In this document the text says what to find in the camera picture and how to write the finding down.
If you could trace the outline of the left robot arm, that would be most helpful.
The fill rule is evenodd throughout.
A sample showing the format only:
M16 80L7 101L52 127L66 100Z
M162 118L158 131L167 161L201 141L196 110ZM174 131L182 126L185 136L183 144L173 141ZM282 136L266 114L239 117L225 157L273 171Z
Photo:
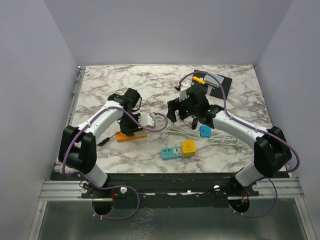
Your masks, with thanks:
M74 127L68 125L62 133L58 160L65 167L72 168L82 174L93 185L97 196L106 197L111 190L107 182L108 175L97 165L97 139L114 122L118 122L120 132L132 137L141 131L136 122L139 113L134 108L141 100L141 95L129 88L123 95L117 93L107 98L98 112L84 123Z

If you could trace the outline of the orange power strip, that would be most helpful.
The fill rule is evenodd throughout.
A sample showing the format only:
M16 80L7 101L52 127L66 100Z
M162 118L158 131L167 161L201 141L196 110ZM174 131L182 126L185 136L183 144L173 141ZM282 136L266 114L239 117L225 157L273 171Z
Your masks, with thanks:
M122 142L128 142L128 141L132 141L132 140L135 140L136 137L133 135L133 136L127 136L125 135L124 133L120 132L120 131L117 131L115 133L115 139L118 143L122 143Z

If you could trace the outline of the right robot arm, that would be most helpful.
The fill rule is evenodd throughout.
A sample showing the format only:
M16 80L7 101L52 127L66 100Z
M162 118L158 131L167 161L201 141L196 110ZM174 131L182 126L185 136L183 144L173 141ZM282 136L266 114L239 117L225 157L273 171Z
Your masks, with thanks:
M253 149L253 162L239 170L230 182L229 189L240 196L248 186L264 177L272 178L292 158L282 130L259 127L228 113L219 105L210 104L205 93L196 87L181 91L180 96L167 103L167 118L173 123L177 118L196 118L201 124L244 142Z

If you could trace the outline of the black plug adapter with cable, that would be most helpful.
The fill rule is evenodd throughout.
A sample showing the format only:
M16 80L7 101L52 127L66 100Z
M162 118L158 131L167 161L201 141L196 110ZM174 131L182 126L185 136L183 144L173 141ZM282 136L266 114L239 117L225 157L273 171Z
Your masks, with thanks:
M187 118L192 118L191 124L185 123L185 119L187 119ZM195 130L198 126L198 122L199 122L200 117L197 115L184 115L184 116L181 116L180 119L182 120L182 122L185 126L187 126L188 128L190 128L192 130Z

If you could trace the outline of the yellow cube socket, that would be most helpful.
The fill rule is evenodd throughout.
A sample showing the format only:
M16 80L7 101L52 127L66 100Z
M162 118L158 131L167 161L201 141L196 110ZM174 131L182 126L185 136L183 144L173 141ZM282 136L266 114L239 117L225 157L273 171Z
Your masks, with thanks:
M185 140L181 142L181 155L183 158L193 157L196 153L196 144L194 140Z

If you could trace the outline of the beige cube socket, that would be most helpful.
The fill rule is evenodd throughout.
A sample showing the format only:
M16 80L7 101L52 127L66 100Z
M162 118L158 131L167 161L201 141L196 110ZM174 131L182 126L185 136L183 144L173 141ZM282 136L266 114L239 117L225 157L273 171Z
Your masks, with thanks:
M143 129L143 130L140 130L140 131L136 131L133 135L134 135L135 138L140 139L140 138L145 138L145 137L147 137L148 132Z

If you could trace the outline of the teal power strip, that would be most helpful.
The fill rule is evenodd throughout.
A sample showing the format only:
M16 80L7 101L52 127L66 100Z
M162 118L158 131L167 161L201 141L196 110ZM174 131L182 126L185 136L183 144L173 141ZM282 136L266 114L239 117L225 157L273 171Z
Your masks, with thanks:
M160 153L163 161L180 159L183 157L180 147L163 148Z

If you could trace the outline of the black power adapter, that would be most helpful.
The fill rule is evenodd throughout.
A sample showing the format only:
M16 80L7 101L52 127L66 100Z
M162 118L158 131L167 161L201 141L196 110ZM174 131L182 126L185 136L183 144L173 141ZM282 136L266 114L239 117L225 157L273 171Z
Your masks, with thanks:
M136 131L137 131L136 127L127 127L127 126L123 127L121 130L123 134L129 137L133 136Z

